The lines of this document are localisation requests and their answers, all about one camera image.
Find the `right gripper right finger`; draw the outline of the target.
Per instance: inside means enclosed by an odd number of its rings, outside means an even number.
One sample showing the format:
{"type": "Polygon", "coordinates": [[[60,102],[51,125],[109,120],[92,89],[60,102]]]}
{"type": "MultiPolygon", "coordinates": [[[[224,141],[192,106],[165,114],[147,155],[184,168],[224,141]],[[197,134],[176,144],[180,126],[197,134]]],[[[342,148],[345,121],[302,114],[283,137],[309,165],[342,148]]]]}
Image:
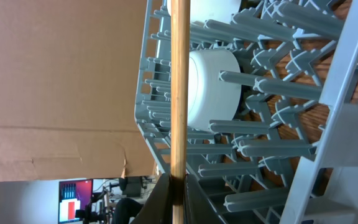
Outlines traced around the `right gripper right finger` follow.
{"type": "Polygon", "coordinates": [[[205,192],[196,177],[187,174],[185,177],[185,223],[186,224],[223,224],[214,211],[205,192]]]}

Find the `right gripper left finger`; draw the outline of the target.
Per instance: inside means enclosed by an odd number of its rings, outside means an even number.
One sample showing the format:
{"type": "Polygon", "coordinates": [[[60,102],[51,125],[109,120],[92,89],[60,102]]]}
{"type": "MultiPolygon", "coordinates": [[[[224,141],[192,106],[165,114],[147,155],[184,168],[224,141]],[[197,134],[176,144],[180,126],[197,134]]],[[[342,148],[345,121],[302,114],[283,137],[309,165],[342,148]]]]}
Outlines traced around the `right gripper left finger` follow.
{"type": "Polygon", "coordinates": [[[158,179],[138,215],[131,224],[171,224],[172,193],[170,174],[164,173],[158,179]]]}

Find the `grey bowl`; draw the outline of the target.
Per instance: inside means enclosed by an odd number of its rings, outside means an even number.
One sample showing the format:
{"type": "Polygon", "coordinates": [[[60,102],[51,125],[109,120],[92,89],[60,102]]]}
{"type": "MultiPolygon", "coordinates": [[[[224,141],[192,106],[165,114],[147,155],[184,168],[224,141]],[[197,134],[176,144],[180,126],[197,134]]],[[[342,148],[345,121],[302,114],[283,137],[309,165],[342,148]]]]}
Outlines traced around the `grey bowl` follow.
{"type": "Polygon", "coordinates": [[[241,85],[219,80],[220,71],[240,72],[234,54],[226,49],[195,50],[189,54],[188,126],[208,131],[211,120],[233,119],[241,85]]]}

